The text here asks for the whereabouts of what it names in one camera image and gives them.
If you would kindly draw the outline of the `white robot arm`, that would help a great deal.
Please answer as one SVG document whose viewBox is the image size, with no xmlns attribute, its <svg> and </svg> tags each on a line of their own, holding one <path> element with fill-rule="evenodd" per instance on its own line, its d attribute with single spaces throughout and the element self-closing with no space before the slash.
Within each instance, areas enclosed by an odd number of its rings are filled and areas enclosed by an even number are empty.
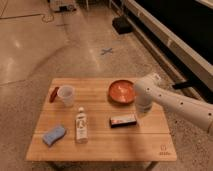
<svg viewBox="0 0 213 171">
<path fill-rule="evenodd" d="M 153 103 L 167 107 L 213 135 L 213 104 L 179 95 L 159 87 L 162 82 L 157 73 L 135 81 L 135 107 L 138 114 L 147 114 Z"/>
</svg>

